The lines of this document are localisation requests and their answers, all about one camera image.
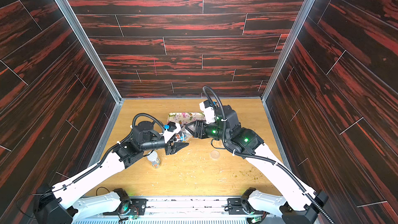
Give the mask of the clear candy jar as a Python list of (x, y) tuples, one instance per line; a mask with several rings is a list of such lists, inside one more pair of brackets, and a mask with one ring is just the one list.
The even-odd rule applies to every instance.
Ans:
[(181, 132), (182, 132), (182, 138), (176, 139), (176, 142), (187, 142), (189, 139), (186, 137), (184, 130), (182, 130)]

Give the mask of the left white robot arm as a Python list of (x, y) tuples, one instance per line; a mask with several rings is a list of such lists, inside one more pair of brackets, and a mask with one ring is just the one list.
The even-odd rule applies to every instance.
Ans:
[(142, 121), (134, 125), (129, 135), (105, 152), (102, 159), (77, 175), (53, 186), (43, 184), (34, 199), (33, 214), (40, 224), (73, 224), (87, 217), (114, 212), (120, 205), (129, 205), (130, 197), (117, 189), (105, 195), (85, 198), (84, 195), (104, 180), (129, 168), (149, 150), (164, 149), (172, 155), (188, 144), (176, 137), (181, 132), (179, 123), (161, 125), (156, 121)]

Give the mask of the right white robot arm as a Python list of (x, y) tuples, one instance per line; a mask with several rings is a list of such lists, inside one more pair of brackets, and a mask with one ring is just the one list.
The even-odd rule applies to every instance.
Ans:
[(323, 191), (316, 192), (284, 166), (255, 131), (241, 126), (229, 105), (202, 110), (206, 119), (186, 124), (185, 130), (194, 138), (222, 141), (228, 152), (256, 167), (281, 193), (274, 196), (249, 188), (240, 198), (245, 212), (272, 214), (286, 224), (313, 224), (322, 214), (334, 223), (323, 208), (329, 197)]

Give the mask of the clear plastic jar lid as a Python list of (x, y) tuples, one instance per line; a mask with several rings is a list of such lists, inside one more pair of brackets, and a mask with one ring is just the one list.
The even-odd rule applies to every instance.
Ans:
[(214, 160), (218, 160), (220, 158), (220, 152), (217, 150), (211, 151), (209, 155)]

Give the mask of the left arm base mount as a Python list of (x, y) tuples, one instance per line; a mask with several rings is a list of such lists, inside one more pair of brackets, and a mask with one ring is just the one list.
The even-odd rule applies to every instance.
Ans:
[(118, 194), (121, 200), (121, 203), (115, 210), (119, 218), (119, 224), (123, 224), (128, 220), (138, 219), (139, 216), (145, 214), (147, 199), (131, 198), (122, 188), (115, 189), (114, 192)]

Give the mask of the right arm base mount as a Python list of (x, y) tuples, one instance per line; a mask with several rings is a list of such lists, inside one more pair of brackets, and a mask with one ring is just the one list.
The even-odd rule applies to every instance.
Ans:
[(259, 216), (246, 218), (246, 223), (248, 224), (261, 224), (268, 212), (265, 211), (257, 211), (249, 204), (249, 196), (256, 190), (256, 188), (248, 188), (240, 198), (228, 198), (227, 206), (224, 208), (225, 212), (228, 212), (229, 215), (254, 215), (258, 214)]

